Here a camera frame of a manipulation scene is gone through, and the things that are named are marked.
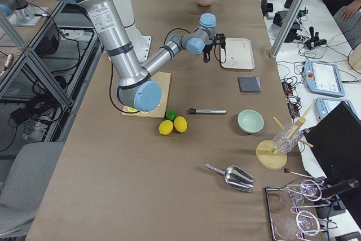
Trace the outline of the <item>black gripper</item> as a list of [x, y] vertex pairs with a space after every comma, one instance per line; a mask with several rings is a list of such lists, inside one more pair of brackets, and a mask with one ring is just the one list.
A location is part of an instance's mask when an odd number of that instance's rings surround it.
[[210, 52], [214, 50], [214, 56], [219, 63], [222, 63], [220, 59], [215, 55], [215, 49], [217, 46], [224, 51], [224, 55], [226, 55], [226, 36], [223, 33], [216, 33], [213, 38], [210, 39], [210, 43], [206, 44], [203, 48], [203, 62], [208, 63], [210, 62]]

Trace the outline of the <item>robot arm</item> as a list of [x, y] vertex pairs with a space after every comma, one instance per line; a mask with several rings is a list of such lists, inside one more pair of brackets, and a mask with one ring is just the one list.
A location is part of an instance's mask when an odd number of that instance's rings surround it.
[[[120, 77], [116, 90], [118, 100], [138, 111], [152, 111], [160, 103], [161, 86], [152, 76], [182, 50], [199, 55], [215, 39], [216, 17], [212, 13], [200, 16], [199, 26], [190, 34], [171, 36], [158, 52], [140, 62], [123, 25], [114, 0], [57, 0], [84, 8], [95, 31]], [[130, 0], [125, 5], [131, 9]]]

